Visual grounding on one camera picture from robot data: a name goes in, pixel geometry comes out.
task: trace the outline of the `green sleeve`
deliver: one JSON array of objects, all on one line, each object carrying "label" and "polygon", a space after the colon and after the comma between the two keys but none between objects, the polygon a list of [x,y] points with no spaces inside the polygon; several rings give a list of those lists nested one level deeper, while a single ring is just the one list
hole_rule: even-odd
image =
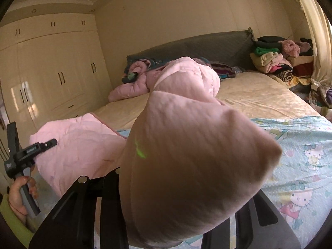
[{"label": "green sleeve", "polygon": [[8,195],[4,195],[2,199],[0,204],[0,212],[16,238],[18,238],[18,240],[26,248],[28,248],[34,234],[28,230],[26,226],[24,226],[22,222],[16,217],[15,213],[9,206]]}]

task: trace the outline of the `bed headboard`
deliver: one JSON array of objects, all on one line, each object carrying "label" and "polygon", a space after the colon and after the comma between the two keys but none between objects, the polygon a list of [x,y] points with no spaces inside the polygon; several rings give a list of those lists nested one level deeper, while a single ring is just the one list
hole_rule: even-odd
[{"label": "bed headboard", "polygon": [[255,69],[249,54],[254,49],[253,30],[222,32],[199,35],[166,43],[136,54],[127,56],[135,58],[155,58],[174,60],[183,56],[191,58],[204,57],[209,61],[223,62],[229,66],[241,66],[244,69]]}]

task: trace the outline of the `blue hello kitty sheet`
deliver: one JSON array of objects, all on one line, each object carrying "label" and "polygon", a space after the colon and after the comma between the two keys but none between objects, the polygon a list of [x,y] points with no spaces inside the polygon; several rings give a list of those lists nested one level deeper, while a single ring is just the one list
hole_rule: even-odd
[{"label": "blue hello kitty sheet", "polygon": [[[262,190],[294,231],[302,248],[316,235],[332,209],[332,124],[324,117],[289,120],[252,119],[281,145],[283,154]],[[130,130],[119,130],[128,136]],[[40,180],[41,217],[58,201]],[[231,217],[230,249],[236,248],[235,217]],[[176,249],[199,249],[202,235]]]}]

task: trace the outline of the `person's arm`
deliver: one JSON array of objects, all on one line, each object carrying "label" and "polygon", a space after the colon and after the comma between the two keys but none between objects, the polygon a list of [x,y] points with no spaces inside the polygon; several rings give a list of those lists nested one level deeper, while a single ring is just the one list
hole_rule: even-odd
[{"label": "person's arm", "polygon": [[37,188],[34,179],[29,177],[19,177],[12,184],[9,194],[5,195],[0,204],[0,212],[7,225],[18,238],[18,240],[26,247],[33,237],[33,233],[26,227],[27,210],[23,205],[20,188],[29,182],[30,194],[36,198]]}]

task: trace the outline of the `bed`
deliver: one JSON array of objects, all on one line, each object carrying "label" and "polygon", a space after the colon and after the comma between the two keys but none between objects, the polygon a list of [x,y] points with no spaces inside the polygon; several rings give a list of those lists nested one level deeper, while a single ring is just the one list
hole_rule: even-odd
[{"label": "bed", "polygon": [[[220,48],[227,44],[223,52]],[[280,143],[283,155],[263,191],[279,209],[302,248],[317,234],[332,209],[332,125],[300,97],[267,75],[251,71],[249,53],[253,47],[251,29],[198,36],[167,43],[131,57],[175,59],[198,55],[239,65],[249,72],[221,82],[217,98],[244,113],[267,130]],[[112,102],[96,110],[104,124],[128,135],[135,119],[144,109],[149,94]],[[58,198],[38,173],[42,217],[52,209]],[[236,247],[235,218],[231,218],[231,248]],[[193,237],[178,249],[200,248],[202,236]]]}]

